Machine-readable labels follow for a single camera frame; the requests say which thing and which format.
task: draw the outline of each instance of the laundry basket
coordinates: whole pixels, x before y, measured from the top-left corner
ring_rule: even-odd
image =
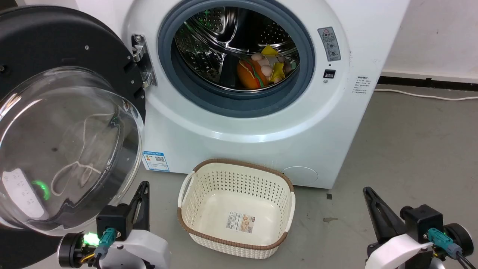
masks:
[[[264,259],[287,237],[295,209],[290,180],[275,170],[211,159],[187,175],[178,198],[181,226],[198,244]]]

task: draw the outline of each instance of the gray floor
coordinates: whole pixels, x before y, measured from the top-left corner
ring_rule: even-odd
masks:
[[[477,92],[393,87],[446,97]],[[290,234],[269,259],[252,260],[197,245],[179,226],[176,201],[184,175],[142,169],[151,183],[151,231],[169,244],[172,268],[363,268],[366,247],[375,242],[362,188],[373,187],[398,212],[403,206],[427,203],[478,234],[478,100],[439,101],[376,92],[339,174],[327,190],[296,189]],[[478,265],[478,255],[470,259]],[[456,261],[448,269],[461,268]],[[54,256],[32,269],[59,268]]]

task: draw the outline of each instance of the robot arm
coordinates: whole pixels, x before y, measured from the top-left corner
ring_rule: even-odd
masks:
[[[446,257],[474,268],[465,258],[474,249],[465,228],[443,225],[443,215],[426,204],[403,207],[403,223],[372,188],[363,193],[377,237],[367,248],[365,269],[444,269]]]
[[[97,216],[98,242],[89,242],[83,233],[63,237],[58,247],[60,266],[169,269],[168,243],[149,231],[149,205],[149,183],[144,181],[129,205],[107,205],[101,210]]]

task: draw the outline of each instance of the cable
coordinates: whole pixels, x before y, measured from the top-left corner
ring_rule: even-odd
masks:
[[[460,265],[461,265],[463,268],[468,269],[467,265],[465,264],[465,262],[464,262],[462,259],[458,258],[458,259],[456,259],[456,260],[460,263]]]
[[[374,91],[391,91],[391,92],[402,93],[402,94],[415,96],[415,97],[433,98],[433,99],[440,99],[445,101],[463,101],[463,100],[478,99],[478,96],[469,96],[469,97],[463,97],[463,98],[445,98],[445,97],[439,97],[439,96],[433,96],[433,95],[414,94],[414,93],[409,93],[409,92],[405,92],[401,90],[392,90],[392,89],[375,89]]]
[[[58,177],[58,175],[60,175],[65,169],[67,168],[70,168],[71,166],[73,165],[78,165],[79,167],[81,168],[86,168],[86,169],[90,169],[89,171],[89,174],[88,174],[88,177],[87,177],[87,180],[85,182],[80,182],[80,186],[81,188],[86,184],[86,182],[89,180],[89,178],[91,177],[91,174],[93,172],[97,173],[97,174],[100,174],[101,175],[101,171],[95,169],[93,167],[93,164],[89,164],[89,165],[84,165],[84,164],[80,164],[80,159],[81,159],[81,155],[83,154],[83,151],[85,150],[85,146],[86,146],[86,129],[87,129],[87,119],[90,118],[90,117],[97,117],[97,116],[111,116],[113,115],[114,113],[110,113],[110,114],[92,114],[92,115],[89,115],[88,117],[85,118],[85,120],[83,121],[83,146],[81,148],[81,151],[80,151],[80,154],[78,156],[78,160],[69,164],[69,165],[66,165],[64,166],[63,168],[61,168],[54,176],[53,176],[53,179],[52,179],[52,182],[50,183],[50,189],[53,193],[53,195],[55,196],[61,196],[63,194],[63,192],[65,191],[65,189],[67,188],[68,186],[68,183],[70,182],[70,179],[71,177],[68,178],[68,180],[66,181],[66,184],[65,184],[65,187],[63,188],[63,190],[61,192],[56,192],[55,191],[55,183],[56,183],[56,177]]]
[[[95,253],[90,253],[90,254],[84,256],[83,258],[81,258],[80,263],[85,263],[88,259],[90,259],[94,255],[95,255]]]
[[[98,256],[96,256],[96,258],[95,258],[96,269],[101,269],[101,266],[99,265],[99,258],[101,258],[101,253],[98,253]]]
[[[473,264],[471,264],[471,262],[465,258],[465,256],[463,256],[461,253],[457,252],[456,253],[456,256],[458,259],[461,259],[463,260],[466,264],[468,264],[468,266],[470,266],[471,269],[477,269]]]

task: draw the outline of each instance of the toy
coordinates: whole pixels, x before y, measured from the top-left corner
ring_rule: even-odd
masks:
[[[270,45],[250,58],[239,60],[237,65],[239,80],[251,90],[279,83],[292,69],[292,65]]]

